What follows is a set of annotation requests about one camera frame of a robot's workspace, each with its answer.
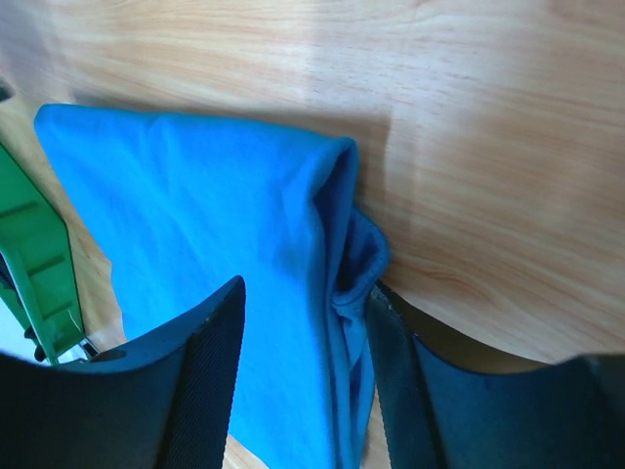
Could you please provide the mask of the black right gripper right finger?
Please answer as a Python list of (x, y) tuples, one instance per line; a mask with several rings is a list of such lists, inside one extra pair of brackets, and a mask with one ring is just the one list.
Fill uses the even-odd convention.
[(412, 332), (400, 301), (377, 283), (365, 313), (393, 467), (623, 467), (623, 356), (471, 371)]

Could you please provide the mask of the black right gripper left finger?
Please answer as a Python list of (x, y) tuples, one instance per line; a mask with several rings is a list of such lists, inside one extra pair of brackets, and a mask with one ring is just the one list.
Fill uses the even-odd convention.
[(245, 283), (87, 362), (1, 358), (5, 468), (219, 468)]

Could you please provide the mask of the blue t shirt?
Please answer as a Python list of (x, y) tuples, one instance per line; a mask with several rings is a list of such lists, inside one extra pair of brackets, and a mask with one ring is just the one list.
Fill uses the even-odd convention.
[(34, 129), (110, 261), (125, 334), (246, 287), (229, 431), (270, 468), (356, 468), (364, 325), (390, 253), (355, 206), (349, 138), (256, 120), (44, 105)]

